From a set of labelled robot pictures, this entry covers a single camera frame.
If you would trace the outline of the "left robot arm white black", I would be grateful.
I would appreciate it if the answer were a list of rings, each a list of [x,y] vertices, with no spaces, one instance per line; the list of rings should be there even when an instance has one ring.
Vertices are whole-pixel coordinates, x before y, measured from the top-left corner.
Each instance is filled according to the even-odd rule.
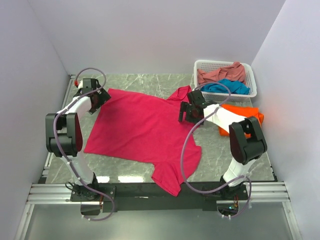
[[[74,180],[71,191],[84,201],[95,201],[106,194],[86,163],[80,119],[95,113],[111,96],[95,78],[84,78],[77,88],[67,106],[45,116],[46,148],[67,165]]]

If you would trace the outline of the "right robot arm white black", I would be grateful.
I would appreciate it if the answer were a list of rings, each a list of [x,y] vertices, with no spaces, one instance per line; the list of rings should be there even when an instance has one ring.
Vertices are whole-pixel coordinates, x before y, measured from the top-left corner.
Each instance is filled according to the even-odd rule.
[[[214,101],[206,101],[197,89],[187,94],[188,102],[181,102],[178,121],[193,123],[183,143],[180,155],[180,170],[184,183],[192,191],[208,195],[219,192],[221,197],[230,200],[235,196],[244,181],[250,181],[247,174],[252,164],[267,151],[267,143],[259,120],[235,114]],[[190,136],[198,126],[209,121],[229,134],[232,160],[220,179],[220,185],[212,190],[198,190],[188,181],[184,171],[184,156]]]

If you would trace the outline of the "magenta pink t-shirt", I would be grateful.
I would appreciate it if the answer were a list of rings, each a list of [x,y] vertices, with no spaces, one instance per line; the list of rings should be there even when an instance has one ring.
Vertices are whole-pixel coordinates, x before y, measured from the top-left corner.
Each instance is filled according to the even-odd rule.
[[[185,139],[194,126],[178,121],[189,85],[167,99],[110,88],[111,99],[99,111],[84,152],[153,164],[152,180],[177,197],[184,182],[180,159]],[[184,152],[184,173],[190,177],[202,157],[202,148],[190,136]]]

